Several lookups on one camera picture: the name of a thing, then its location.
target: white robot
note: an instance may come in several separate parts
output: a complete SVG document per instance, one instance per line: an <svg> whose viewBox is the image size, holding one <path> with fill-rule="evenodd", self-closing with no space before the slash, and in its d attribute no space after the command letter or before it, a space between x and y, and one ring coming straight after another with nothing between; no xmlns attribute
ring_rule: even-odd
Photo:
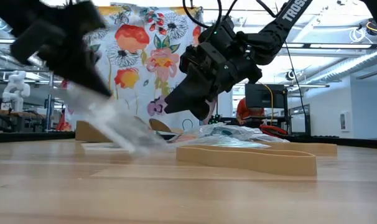
<svg viewBox="0 0 377 224"><path fill-rule="evenodd" d="M23 97L28 97L30 95L30 86L24 83L26 78L26 72L24 71L14 71L13 75L10 75L6 88L3 90L2 94L2 110L13 109L15 112L22 111Z"/></svg>

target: orange flower print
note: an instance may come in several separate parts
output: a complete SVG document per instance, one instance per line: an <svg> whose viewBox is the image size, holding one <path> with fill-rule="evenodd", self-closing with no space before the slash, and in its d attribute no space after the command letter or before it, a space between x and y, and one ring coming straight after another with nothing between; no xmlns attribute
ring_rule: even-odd
<svg viewBox="0 0 377 224"><path fill-rule="evenodd" d="M163 48L152 50L146 65L149 72L155 72L158 78L166 82L169 77L175 77L178 62L178 54L173 54L170 48Z"/></svg>
<svg viewBox="0 0 377 224"><path fill-rule="evenodd" d="M114 78L115 85L120 85L121 88L133 89L134 84L140 79L139 70L136 68L127 68L118 70Z"/></svg>
<svg viewBox="0 0 377 224"><path fill-rule="evenodd" d="M143 27L124 24L115 33L115 39L122 50L129 53L136 53L143 50L150 43L150 37Z"/></svg>
<svg viewBox="0 0 377 224"><path fill-rule="evenodd" d="M201 27L200 26L196 26L193 30L193 41L194 41L194 46L197 46L199 44L198 42L198 37L200 36L201 34Z"/></svg>

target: red clamp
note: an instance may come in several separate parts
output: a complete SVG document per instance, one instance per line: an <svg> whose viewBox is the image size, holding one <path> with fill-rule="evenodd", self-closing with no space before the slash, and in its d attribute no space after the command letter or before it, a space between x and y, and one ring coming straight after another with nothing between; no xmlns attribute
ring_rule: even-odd
<svg viewBox="0 0 377 224"><path fill-rule="evenodd" d="M288 135L288 132L286 130L275 126L261 124L259 126L259 129L262 131L263 134L268 134L270 136L274 136L277 138L281 138L281 136L283 135Z"/></svg>

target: computer monitor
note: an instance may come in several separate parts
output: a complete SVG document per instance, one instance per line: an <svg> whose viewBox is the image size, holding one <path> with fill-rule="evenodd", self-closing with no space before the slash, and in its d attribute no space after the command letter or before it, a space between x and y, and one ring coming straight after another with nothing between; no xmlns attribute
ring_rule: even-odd
<svg viewBox="0 0 377 224"><path fill-rule="evenodd" d="M284 85L268 85L273 93L273 108L286 108L287 90ZM272 108L270 91L262 84L245 84L247 108Z"/></svg>

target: yellow cable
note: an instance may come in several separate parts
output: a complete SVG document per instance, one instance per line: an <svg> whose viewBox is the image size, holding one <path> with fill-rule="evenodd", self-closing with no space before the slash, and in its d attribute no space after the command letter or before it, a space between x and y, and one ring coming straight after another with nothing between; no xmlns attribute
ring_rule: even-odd
<svg viewBox="0 0 377 224"><path fill-rule="evenodd" d="M377 32L377 29L374 29L374 28L372 28L372 27L370 27L369 25L371 24L371 22L367 22L367 28L369 28L370 30L372 30L372 31L375 31L375 32Z"/></svg>
<svg viewBox="0 0 377 224"><path fill-rule="evenodd" d="M261 83L261 82L258 82L258 83L264 85L264 87L266 87L266 88L269 90L270 95L271 95L271 119L270 119L270 126L272 126L273 115L274 115L273 92L271 91L271 89L270 89L267 85L265 85L265 84L263 84L263 83Z"/></svg>

